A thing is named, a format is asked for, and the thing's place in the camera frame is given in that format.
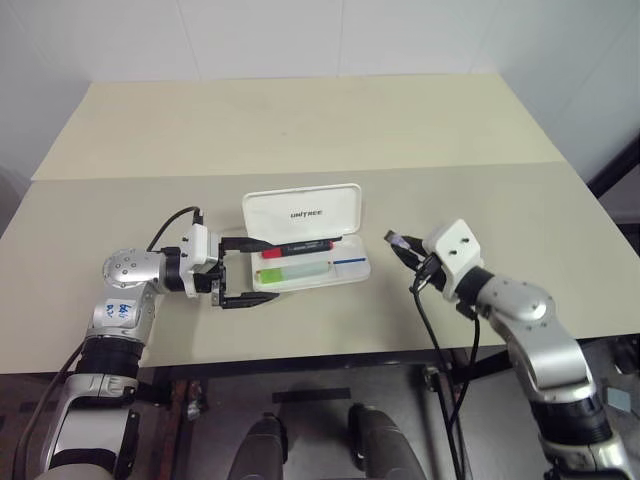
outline blue handwritten label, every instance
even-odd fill
[[[121,300],[109,298],[105,304],[106,321],[105,327],[128,327],[135,326],[135,306],[134,300]]]

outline white plastic bracket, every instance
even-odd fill
[[[469,270],[484,266],[480,244],[467,223],[461,219],[435,230],[423,240],[422,246],[442,262],[447,278],[442,294],[450,302],[457,300],[456,288]]]
[[[193,274],[209,269],[218,261],[217,249],[213,250],[211,248],[214,241],[217,246],[219,241],[218,236],[215,234],[211,236],[215,238],[209,239],[209,230],[207,227],[194,223],[180,243],[179,272],[187,297],[193,298],[198,296]]]

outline grey floor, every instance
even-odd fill
[[[492,349],[483,349],[489,354]],[[632,394],[636,414],[608,407],[640,473],[640,379],[615,372],[605,341],[585,348],[600,387]],[[0,376],[0,478],[10,478],[13,448],[28,421],[33,402],[44,389],[42,379]],[[273,403],[277,392],[347,388],[350,399]],[[176,479],[226,478],[246,431],[264,412],[279,415],[290,438],[288,479],[362,478],[348,449],[347,412],[354,402],[384,410],[401,427],[428,478],[453,478],[437,397],[426,391],[412,367],[393,365],[320,372],[273,373],[211,379],[210,410],[184,429]],[[163,412],[136,403],[142,413],[138,460],[131,478],[149,478],[154,464],[151,443]],[[51,414],[45,413],[33,435],[30,478]],[[547,463],[537,442],[536,426],[513,372],[476,380],[462,412],[469,462],[476,479],[542,478]]]

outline unitree logo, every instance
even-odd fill
[[[311,216],[315,216],[315,215],[322,215],[322,210],[309,210],[309,211],[302,211],[302,212],[294,212],[291,214],[291,218],[306,218],[306,217],[311,217]]]

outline robotic arm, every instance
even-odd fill
[[[245,292],[228,297],[225,253],[259,252],[273,245],[251,238],[220,238],[201,222],[202,217],[195,215],[177,247],[119,250],[105,262],[103,298],[89,322],[82,358],[58,401],[41,455],[41,469],[47,473],[40,479],[59,475],[123,479],[131,472],[139,414],[127,406],[138,390],[138,362],[159,295],[211,293],[212,305],[222,308],[252,307],[278,296]]]
[[[551,295],[483,268],[480,245],[463,220],[424,241],[389,232],[396,254],[467,316],[487,319],[509,358],[553,465],[552,479],[633,480],[620,436],[612,430],[578,343],[556,317]]]

